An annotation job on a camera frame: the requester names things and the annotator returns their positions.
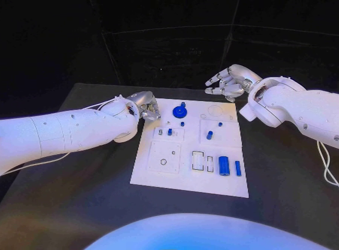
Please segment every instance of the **white board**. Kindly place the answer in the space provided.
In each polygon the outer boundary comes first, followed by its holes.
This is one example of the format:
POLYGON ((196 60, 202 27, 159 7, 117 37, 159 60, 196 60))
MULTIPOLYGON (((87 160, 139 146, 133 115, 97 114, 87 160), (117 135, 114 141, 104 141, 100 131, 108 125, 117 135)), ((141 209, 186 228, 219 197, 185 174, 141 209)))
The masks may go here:
POLYGON ((162 119, 146 121, 130 183, 248 198, 235 104, 160 98, 157 104, 162 119), (188 115, 179 119, 173 108, 182 102, 188 115), (204 152, 196 154, 196 157, 204 155, 204 170, 193 169, 193 151, 204 152), (229 158, 229 176, 219 175, 219 156, 229 158), (241 163, 241 176, 237 176, 235 161, 241 163))

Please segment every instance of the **robotic arm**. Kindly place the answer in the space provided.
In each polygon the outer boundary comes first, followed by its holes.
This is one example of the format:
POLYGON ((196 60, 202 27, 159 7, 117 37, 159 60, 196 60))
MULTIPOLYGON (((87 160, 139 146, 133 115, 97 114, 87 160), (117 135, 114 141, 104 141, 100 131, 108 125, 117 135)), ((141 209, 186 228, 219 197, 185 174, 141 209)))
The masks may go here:
POLYGON ((208 94, 222 94, 228 101, 248 92, 248 103, 240 110, 248 121, 258 118, 270 127, 284 121, 296 124, 307 137, 339 148, 339 94, 306 90, 286 77, 263 79, 244 66, 234 64, 206 82, 219 81, 208 94))
POLYGON ((150 91, 116 97, 85 109, 0 120, 0 176, 42 157, 77 152, 110 141, 126 142, 137 133, 140 117, 160 118, 150 91))

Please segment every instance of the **dark gray table surface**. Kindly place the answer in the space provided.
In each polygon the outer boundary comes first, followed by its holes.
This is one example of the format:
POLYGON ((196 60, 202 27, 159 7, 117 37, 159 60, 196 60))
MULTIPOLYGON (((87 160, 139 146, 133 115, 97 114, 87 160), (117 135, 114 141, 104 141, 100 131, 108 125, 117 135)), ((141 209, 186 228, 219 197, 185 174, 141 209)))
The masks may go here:
MULTIPOLYGON (((146 90, 157 98, 225 102, 199 90, 79 83, 61 110, 146 90)), ((244 104, 241 98, 237 108, 244 104)), ((141 121, 130 141, 22 170, 0 204, 0 249, 82 249, 140 219, 192 212, 260 222, 339 249, 339 190, 323 180, 315 140, 289 122, 270 128, 258 119, 238 120, 250 198, 130 184, 141 121)), ((329 151, 339 180, 339 150, 329 151)))

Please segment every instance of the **white cable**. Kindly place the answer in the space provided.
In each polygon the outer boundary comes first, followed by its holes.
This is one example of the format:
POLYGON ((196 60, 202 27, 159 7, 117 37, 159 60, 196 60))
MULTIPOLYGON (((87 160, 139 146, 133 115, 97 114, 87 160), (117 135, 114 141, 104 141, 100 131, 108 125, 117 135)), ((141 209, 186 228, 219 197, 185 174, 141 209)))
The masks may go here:
POLYGON ((338 188, 339 188, 339 182, 336 181, 336 178, 335 178, 332 172, 329 171, 329 164, 331 164, 329 151, 328 151, 328 148, 326 148, 325 144, 323 144, 322 142, 319 142, 319 141, 318 141, 318 151, 319 151, 320 158, 322 158, 322 161, 323 161, 323 164, 325 164, 325 180, 328 181, 328 183, 331 183, 332 185, 338 186, 338 188), (323 157, 323 153, 322 153, 322 151, 320 151, 320 146, 319 146, 319 144, 322 145, 322 147, 323 147, 323 149, 325 149, 325 151, 326 151, 326 154, 328 154, 328 162, 326 162, 326 160, 325 160, 325 157, 323 157), (329 179, 328 179, 328 173, 329 173, 329 175, 331 175, 331 177, 332 177, 332 179, 333 179, 335 182, 329 181, 329 179))
MULTIPOLYGON (((97 107, 97 106, 100 106, 98 109, 101 109, 101 107, 103 107, 107 103, 110 103, 111 101, 114 101, 114 99, 111 99, 111 100, 108 100, 108 101, 105 101, 105 102, 103 102, 103 103, 98 103, 98 104, 95 104, 95 105, 92 105, 92 106, 90 106, 90 107, 85 107, 84 109, 88 109, 88 108, 97 107)), ((56 160, 51 160, 51 161, 40 162, 40 163, 35 163, 35 164, 30 164, 30 165, 22 167, 22 168, 17 168, 17 169, 14 169, 14 170, 12 170, 12 171, 7 171, 6 173, 2 174, 2 176, 6 175, 6 174, 9 174, 9 173, 13 173, 13 172, 16 172, 16 171, 19 171, 19 170, 22 170, 22 169, 25 169, 25 168, 29 168, 29 167, 32 167, 32 166, 38 166, 38 165, 40 165, 40 164, 52 163, 52 162, 55 162, 55 161, 64 159, 68 155, 69 155, 69 153, 65 154, 65 156, 61 157, 61 158, 56 159, 56 160)))
POLYGON ((30 165, 27 165, 27 166, 23 166, 22 168, 17 168, 17 169, 12 170, 12 171, 9 171, 9 172, 3 173, 2 175, 4 176, 6 174, 13 173, 13 172, 16 172, 16 171, 19 171, 19 170, 22 170, 22 169, 25 169, 25 168, 29 168, 29 167, 32 167, 32 166, 36 166, 36 165, 40 165, 40 164, 46 164, 46 163, 52 163, 52 162, 55 162, 55 161, 58 161, 58 160, 64 159, 68 155, 69 155, 69 153, 68 153, 68 154, 65 154, 65 156, 64 156, 64 157, 61 157, 61 158, 59 158, 59 159, 56 159, 56 160, 45 161, 45 162, 35 163, 35 164, 30 164, 30 165))

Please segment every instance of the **robotic hand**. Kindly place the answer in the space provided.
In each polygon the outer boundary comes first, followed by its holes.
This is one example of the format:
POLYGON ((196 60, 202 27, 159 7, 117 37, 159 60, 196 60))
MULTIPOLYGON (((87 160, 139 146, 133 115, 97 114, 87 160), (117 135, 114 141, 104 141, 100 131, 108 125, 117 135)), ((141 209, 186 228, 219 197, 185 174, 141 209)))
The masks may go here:
POLYGON ((160 119, 150 91, 121 95, 79 110, 0 120, 0 176, 42 157, 126 142, 137 133, 139 119, 160 119))
POLYGON ((248 103, 240 110, 248 121, 258 118, 270 127, 284 121, 296 124, 307 137, 339 148, 339 94, 306 90, 286 77, 263 79, 244 66, 234 64, 206 81, 219 87, 205 93, 222 94, 228 101, 248 92, 248 103))

